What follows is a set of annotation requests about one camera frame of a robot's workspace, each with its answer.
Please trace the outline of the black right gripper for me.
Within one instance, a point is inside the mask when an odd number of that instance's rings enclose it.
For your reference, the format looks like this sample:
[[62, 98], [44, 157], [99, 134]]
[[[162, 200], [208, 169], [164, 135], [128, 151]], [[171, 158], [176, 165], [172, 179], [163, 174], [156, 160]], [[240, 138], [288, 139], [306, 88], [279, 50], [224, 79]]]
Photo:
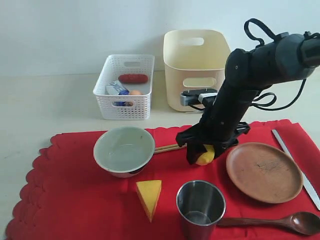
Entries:
[[203, 144], [213, 146], [216, 159], [236, 142], [238, 136], [248, 134], [251, 128], [241, 119], [250, 105], [245, 101], [216, 101], [205, 109], [199, 123], [179, 132], [175, 140], [180, 147], [187, 144], [188, 163], [194, 165], [207, 152]]

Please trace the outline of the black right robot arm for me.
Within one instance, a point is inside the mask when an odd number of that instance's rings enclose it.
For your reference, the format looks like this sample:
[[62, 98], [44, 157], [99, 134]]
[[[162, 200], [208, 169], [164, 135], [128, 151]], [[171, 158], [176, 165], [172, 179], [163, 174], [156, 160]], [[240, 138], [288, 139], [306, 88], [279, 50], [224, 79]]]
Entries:
[[184, 106], [203, 105], [200, 121], [176, 136], [177, 144], [187, 148], [189, 164], [196, 163], [206, 146], [212, 146], [218, 157], [237, 145], [238, 137], [250, 131], [242, 117], [263, 90], [274, 84], [305, 81], [319, 64], [319, 33], [281, 33], [274, 42], [251, 51], [232, 51], [219, 90], [185, 90], [180, 95]]

